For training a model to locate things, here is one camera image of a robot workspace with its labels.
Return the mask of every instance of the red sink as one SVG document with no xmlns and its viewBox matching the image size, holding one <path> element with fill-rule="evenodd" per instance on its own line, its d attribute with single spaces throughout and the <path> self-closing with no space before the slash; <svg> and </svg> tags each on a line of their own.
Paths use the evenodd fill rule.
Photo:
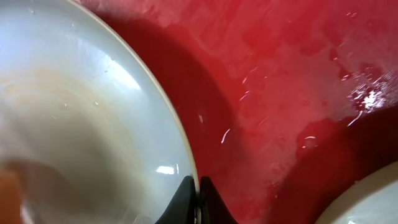
<svg viewBox="0 0 398 224">
<path fill-rule="evenodd" d="M 398 1 L 80 3 L 152 70 L 239 223 L 313 223 L 398 160 Z"/>
</svg>

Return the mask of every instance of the plate rim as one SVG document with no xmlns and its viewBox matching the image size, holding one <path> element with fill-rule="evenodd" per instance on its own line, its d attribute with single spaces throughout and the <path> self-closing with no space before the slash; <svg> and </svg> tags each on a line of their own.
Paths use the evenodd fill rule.
<svg viewBox="0 0 398 224">
<path fill-rule="evenodd" d="M 134 57 L 134 59 L 138 62 L 138 64 L 141 66 L 143 71 L 145 71 L 146 75 L 150 78 L 154 86 L 156 87 L 157 91 L 160 93 L 162 96 L 163 100 L 165 101 L 170 113 L 172 114 L 174 123 L 177 125 L 178 130 L 180 131 L 180 135 L 182 138 L 182 141 L 184 143 L 185 149 L 187 151 L 187 155 L 189 158 L 189 162 L 191 165 L 191 170 L 193 172 L 193 181 L 195 183 L 195 190 L 196 193 L 199 193 L 199 178 L 198 178 L 198 172 L 197 172 L 197 167 L 195 164 L 195 160 L 193 158 L 193 153 L 191 146 L 189 144 L 189 140 L 187 137 L 187 134 L 184 131 L 184 128 L 182 126 L 182 123 L 180 121 L 180 118 L 178 117 L 177 112 L 175 111 L 175 108 L 173 104 L 171 103 L 169 97 L 167 96 L 166 92 L 160 85 L 160 83 L 157 81 L 156 77 L 154 74 L 149 70 L 147 65 L 144 63 L 144 61 L 138 56 L 138 54 L 132 49 L 132 47 L 115 31 L 113 30 L 107 23 L 105 23 L 101 18 L 99 18 L 94 12 L 91 12 L 89 9 L 86 7 L 82 6 L 78 2 L 75 2 L 74 0 L 64 0 L 68 3 L 70 3 L 72 6 L 75 6 L 77 9 L 80 11 L 84 12 L 87 16 L 91 17 L 95 22 L 97 22 L 99 25 L 101 25 L 106 31 L 108 31 L 130 54 L 131 56 Z"/>
</svg>

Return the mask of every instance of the black plastic piece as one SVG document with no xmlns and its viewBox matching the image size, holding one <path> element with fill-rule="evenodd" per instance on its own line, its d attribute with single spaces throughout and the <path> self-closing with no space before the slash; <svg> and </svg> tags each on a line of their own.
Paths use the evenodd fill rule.
<svg viewBox="0 0 398 224">
<path fill-rule="evenodd" d="M 201 224 L 237 224 L 209 177 L 200 180 Z"/>
<path fill-rule="evenodd" d="M 155 224 L 194 224 L 196 205 L 195 183 L 192 177 L 186 176 Z"/>
<path fill-rule="evenodd" d="M 201 224 L 237 224 L 210 178 L 202 177 L 200 182 L 199 202 L 193 178 L 186 176 L 155 224 L 194 224 L 197 207 L 201 210 Z"/>
</svg>

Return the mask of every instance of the wet surface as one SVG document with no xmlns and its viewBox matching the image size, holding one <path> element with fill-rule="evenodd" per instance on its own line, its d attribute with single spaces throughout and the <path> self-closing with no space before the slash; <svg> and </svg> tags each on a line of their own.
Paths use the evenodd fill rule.
<svg viewBox="0 0 398 224">
<path fill-rule="evenodd" d="M 80 0 L 145 61 L 239 223 L 313 223 L 398 159 L 391 0 Z"/>
</svg>

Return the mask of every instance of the white bowl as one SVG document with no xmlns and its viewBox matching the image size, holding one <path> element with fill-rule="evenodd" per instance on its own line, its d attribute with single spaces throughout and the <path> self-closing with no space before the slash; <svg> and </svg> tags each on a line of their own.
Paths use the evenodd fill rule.
<svg viewBox="0 0 398 224">
<path fill-rule="evenodd" d="M 398 162 L 353 184 L 316 224 L 398 223 Z"/>
<path fill-rule="evenodd" d="M 73 1 L 0 1 L 0 139 L 44 223 L 154 223 L 186 175 L 198 189 L 166 94 Z"/>
</svg>

